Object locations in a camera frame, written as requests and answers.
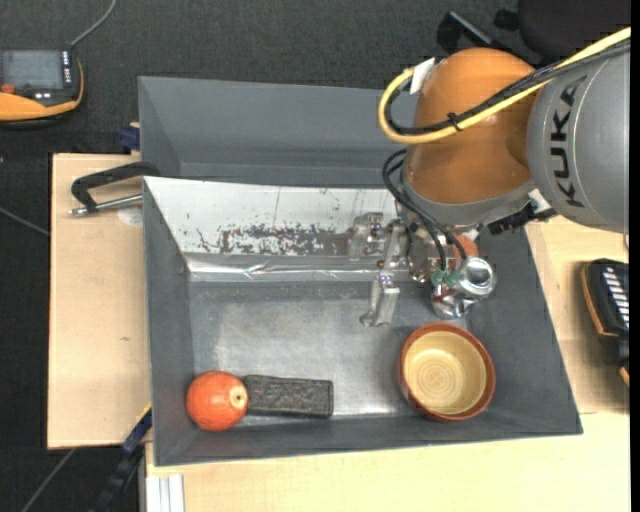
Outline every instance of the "bowl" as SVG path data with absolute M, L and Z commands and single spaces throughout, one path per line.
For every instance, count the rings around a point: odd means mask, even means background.
M 476 416 L 491 402 L 496 384 L 484 345 L 469 331 L 445 322 L 424 325 L 407 338 L 399 373 L 409 403 L 440 421 Z

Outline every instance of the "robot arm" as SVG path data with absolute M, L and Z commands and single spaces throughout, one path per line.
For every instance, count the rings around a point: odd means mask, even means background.
M 629 39 L 625 29 L 539 70 L 499 50 L 458 52 L 423 84 L 412 127 L 390 115 L 412 70 L 385 91 L 380 126 L 408 145 L 385 181 L 408 228 L 408 266 L 430 281 L 439 316 L 464 315 L 495 286 L 486 270 L 477 279 L 474 268 L 491 267 L 466 255 L 461 236 L 549 211 L 628 232 Z

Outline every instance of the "gray bin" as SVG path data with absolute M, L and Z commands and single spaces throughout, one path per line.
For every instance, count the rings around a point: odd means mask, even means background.
M 278 188 L 215 182 L 285 185 L 280 190 L 287 193 L 305 186 L 296 192 L 304 197 L 304 218 L 296 227 L 301 232 L 314 222 L 331 226 L 320 194 L 335 192 L 341 197 L 333 219 L 337 238 L 345 219 L 359 211 L 349 194 L 386 194 L 375 189 L 383 161 L 397 147 L 377 128 L 379 96 L 328 87 L 141 79 L 143 159 L 165 177 L 190 178 L 146 178 L 144 184 L 157 465 L 581 433 L 523 232 L 480 238 L 481 252 L 495 266 L 497 289 L 458 323 L 487 347 L 497 384 L 489 407 L 459 423 L 425 419 L 398 388 L 403 342 L 436 319 L 424 291 L 401 282 L 393 324 L 367 328 L 358 321 L 368 308 L 375 254 L 357 264 L 340 254 L 265 256 L 251 248 L 249 254 L 220 254 L 220 229 L 234 224 L 234 215 L 238 225 L 250 222 L 249 213 L 230 211 L 223 198 L 236 190 L 238 204 L 261 204 L 270 191 L 271 203 L 264 204 L 272 205 Z M 410 120 L 412 108 L 411 99 L 402 98 L 397 115 Z M 391 201 L 379 204 L 387 218 L 393 216 Z M 266 270 L 254 279 L 246 272 L 252 268 Z M 187 417 L 184 397 L 195 375 L 214 368 L 239 376 L 332 380 L 335 414 L 330 420 L 247 416 L 225 432 L 201 431 Z

